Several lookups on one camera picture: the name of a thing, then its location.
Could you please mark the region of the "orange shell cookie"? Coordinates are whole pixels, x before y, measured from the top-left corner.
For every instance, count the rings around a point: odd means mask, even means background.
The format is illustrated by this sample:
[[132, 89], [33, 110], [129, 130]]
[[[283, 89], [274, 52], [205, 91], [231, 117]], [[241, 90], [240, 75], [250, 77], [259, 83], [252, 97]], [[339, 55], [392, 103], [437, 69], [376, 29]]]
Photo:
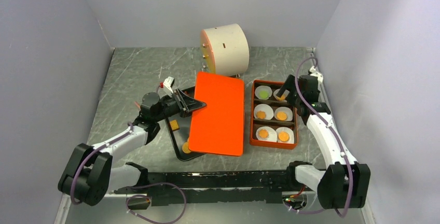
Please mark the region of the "orange shell cookie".
[[281, 95], [281, 96], [278, 96], [277, 97], [277, 100], [279, 100], [279, 101], [283, 101], [283, 100], [285, 100], [285, 98], [286, 98], [286, 95]]

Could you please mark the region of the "black baking tray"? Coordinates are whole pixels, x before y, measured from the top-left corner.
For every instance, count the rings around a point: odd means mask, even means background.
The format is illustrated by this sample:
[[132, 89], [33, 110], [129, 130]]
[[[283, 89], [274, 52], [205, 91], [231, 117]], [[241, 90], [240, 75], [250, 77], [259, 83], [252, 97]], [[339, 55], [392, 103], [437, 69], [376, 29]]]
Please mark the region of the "black baking tray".
[[[190, 87], [182, 90], [189, 96], [195, 99], [195, 87]], [[165, 118], [166, 125], [168, 128], [168, 132], [171, 138], [171, 142], [176, 154], [176, 157], [181, 161], [190, 161], [192, 159], [198, 158], [203, 155], [203, 153], [192, 151], [190, 154], [185, 154], [182, 152], [182, 145], [185, 142], [189, 142], [190, 136], [190, 125], [191, 125], [192, 115], [189, 117], [181, 117], [179, 115], [174, 115], [169, 118]], [[172, 131], [169, 122], [171, 120], [177, 120], [180, 126], [180, 129], [177, 131]]]

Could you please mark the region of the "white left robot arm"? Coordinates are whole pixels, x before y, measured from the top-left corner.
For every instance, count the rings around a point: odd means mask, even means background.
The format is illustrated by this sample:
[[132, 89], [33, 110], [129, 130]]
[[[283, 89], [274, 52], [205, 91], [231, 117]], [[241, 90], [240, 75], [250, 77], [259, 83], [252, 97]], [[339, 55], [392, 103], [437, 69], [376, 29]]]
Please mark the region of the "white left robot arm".
[[114, 190], [130, 188], [136, 193], [147, 189], [148, 169], [133, 162], [113, 168], [113, 162], [149, 144], [160, 131], [159, 122], [174, 115], [191, 116], [207, 104], [177, 89], [160, 97], [156, 92], [143, 96], [139, 114], [127, 129], [92, 146], [77, 145], [60, 177], [58, 190], [70, 196], [75, 205], [97, 205]]

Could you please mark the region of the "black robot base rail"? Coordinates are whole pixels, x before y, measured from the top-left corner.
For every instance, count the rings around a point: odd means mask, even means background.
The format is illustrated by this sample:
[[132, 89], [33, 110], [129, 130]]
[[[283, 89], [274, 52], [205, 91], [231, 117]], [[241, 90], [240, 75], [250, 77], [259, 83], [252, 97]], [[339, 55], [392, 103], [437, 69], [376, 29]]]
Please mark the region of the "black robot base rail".
[[293, 180], [287, 170], [232, 172], [150, 172], [135, 188], [115, 194], [145, 194], [153, 206], [187, 203], [264, 202], [295, 200], [311, 189]]

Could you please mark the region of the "green sandwich cookie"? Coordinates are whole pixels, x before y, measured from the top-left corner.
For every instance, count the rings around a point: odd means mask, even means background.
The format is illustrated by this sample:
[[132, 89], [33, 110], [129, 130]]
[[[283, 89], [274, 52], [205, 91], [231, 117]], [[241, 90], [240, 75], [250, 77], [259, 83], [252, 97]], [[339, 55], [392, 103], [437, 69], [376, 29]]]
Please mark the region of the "green sandwich cookie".
[[266, 100], [269, 98], [269, 93], [267, 91], [259, 91], [259, 98], [262, 100]]

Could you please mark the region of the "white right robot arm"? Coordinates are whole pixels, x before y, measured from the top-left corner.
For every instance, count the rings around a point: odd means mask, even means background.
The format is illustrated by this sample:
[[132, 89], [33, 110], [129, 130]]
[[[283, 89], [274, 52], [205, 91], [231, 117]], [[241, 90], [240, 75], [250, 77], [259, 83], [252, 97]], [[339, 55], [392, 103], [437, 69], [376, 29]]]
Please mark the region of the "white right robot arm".
[[325, 170], [318, 170], [311, 163], [295, 161], [288, 167], [290, 173], [285, 176], [285, 183], [291, 190], [307, 186], [317, 194], [323, 209], [343, 214], [349, 208], [364, 207], [371, 171], [367, 164], [358, 162], [342, 141], [330, 108], [319, 100], [318, 86], [316, 76], [289, 75], [277, 93], [280, 96], [288, 92], [287, 103], [313, 134], [326, 165]]

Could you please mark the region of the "orange cookie box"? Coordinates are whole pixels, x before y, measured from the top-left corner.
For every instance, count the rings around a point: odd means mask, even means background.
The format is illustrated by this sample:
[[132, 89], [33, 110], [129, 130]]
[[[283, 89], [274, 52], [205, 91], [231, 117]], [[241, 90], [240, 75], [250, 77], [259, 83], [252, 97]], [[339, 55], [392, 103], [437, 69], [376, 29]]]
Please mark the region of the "orange cookie box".
[[[286, 150], [293, 150], [297, 144], [298, 144], [298, 131], [297, 131], [297, 121], [296, 121], [296, 110], [294, 110], [293, 106], [291, 106], [287, 102], [280, 102], [277, 101], [273, 97], [273, 91], [275, 89], [280, 89], [283, 85], [282, 82], [276, 82], [276, 81], [265, 81], [265, 80], [254, 80], [252, 84], [252, 92], [251, 92], [251, 117], [250, 117], [250, 144], [252, 146], [259, 146], [259, 147], [267, 147], [267, 148], [278, 148], [278, 149], [286, 149]], [[269, 86], [272, 89], [272, 96], [268, 100], [260, 100], [255, 96], [255, 89], [258, 86]], [[271, 106], [273, 111], [275, 111], [278, 107], [288, 107], [291, 108], [293, 111], [293, 121], [287, 122], [287, 121], [279, 121], [275, 117], [273, 117], [271, 120], [260, 120], [254, 118], [254, 108], [258, 104], [267, 104]], [[273, 142], [264, 142], [259, 141], [256, 139], [256, 130], [263, 126], [269, 126], [276, 130], [279, 127], [287, 127], [294, 131], [295, 134], [295, 143], [294, 144], [282, 144], [282, 143], [273, 143]]]

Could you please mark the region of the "orange flower cookie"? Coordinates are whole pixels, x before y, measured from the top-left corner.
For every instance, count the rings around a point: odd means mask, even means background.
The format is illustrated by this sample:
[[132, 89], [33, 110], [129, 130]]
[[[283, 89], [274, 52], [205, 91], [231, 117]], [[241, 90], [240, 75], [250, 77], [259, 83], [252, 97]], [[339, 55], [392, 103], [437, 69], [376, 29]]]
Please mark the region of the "orange flower cookie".
[[265, 113], [264, 111], [258, 111], [258, 112], [256, 113], [256, 117], [257, 117], [258, 119], [266, 119], [266, 113]]
[[258, 136], [260, 138], [268, 138], [269, 133], [268, 133], [268, 131], [266, 129], [261, 129], [261, 130], [258, 131]]

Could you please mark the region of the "orange tray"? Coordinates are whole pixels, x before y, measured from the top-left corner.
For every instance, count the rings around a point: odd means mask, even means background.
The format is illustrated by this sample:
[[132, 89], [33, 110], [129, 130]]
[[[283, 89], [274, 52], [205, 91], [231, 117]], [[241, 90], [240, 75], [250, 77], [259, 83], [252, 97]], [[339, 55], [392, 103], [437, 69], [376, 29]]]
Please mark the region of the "orange tray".
[[199, 153], [239, 157], [244, 153], [244, 81], [199, 72], [195, 99], [206, 106], [192, 113], [188, 148]]

